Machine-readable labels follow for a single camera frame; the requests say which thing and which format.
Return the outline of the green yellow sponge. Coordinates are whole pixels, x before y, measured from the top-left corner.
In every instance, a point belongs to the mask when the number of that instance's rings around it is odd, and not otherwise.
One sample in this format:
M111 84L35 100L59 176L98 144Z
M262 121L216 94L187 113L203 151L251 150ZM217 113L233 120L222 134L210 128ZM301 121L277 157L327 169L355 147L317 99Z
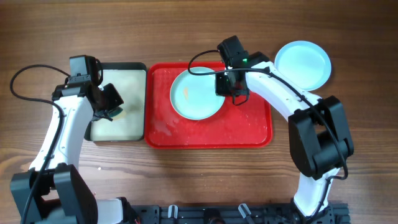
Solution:
M109 114L109 117L112 120L117 120L117 119L121 119L126 115L126 112L121 108L121 107L117 107L114 111L112 111Z

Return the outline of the pale green plate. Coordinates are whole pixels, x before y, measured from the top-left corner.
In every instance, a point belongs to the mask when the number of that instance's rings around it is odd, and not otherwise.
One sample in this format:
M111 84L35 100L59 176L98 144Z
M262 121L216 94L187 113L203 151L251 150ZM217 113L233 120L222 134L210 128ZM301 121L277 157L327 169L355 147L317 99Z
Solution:
M222 107L225 97L215 92L215 74L192 75L183 71L170 88L170 102L173 109L190 120L207 119Z

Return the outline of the light blue plate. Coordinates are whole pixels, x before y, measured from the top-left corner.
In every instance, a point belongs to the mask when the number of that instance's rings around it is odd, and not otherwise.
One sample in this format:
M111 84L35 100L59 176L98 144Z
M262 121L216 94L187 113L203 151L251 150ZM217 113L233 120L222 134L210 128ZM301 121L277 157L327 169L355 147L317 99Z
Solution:
M331 60L317 44L297 40L283 46L275 56L276 69L307 91L322 87L331 76Z

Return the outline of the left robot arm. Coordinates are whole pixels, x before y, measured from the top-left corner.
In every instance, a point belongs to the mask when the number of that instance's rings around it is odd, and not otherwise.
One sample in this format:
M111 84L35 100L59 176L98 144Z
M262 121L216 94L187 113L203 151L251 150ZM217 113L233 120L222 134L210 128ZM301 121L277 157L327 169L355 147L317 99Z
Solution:
M112 84L59 85L52 120L37 157L14 174L11 193L22 223L122 223L123 200L97 200L78 171L80 151L93 119L123 103Z

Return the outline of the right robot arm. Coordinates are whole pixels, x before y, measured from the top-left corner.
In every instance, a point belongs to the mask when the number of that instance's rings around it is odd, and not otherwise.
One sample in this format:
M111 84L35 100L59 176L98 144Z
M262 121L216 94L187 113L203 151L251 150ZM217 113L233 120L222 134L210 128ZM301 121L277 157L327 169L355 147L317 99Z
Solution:
M261 52L217 52L225 66L216 74L226 88L224 95L255 93L287 120L290 155L300 172L294 212L314 221L328 207L333 181L347 179L346 160L354 153L343 104L335 96L322 98L303 90Z

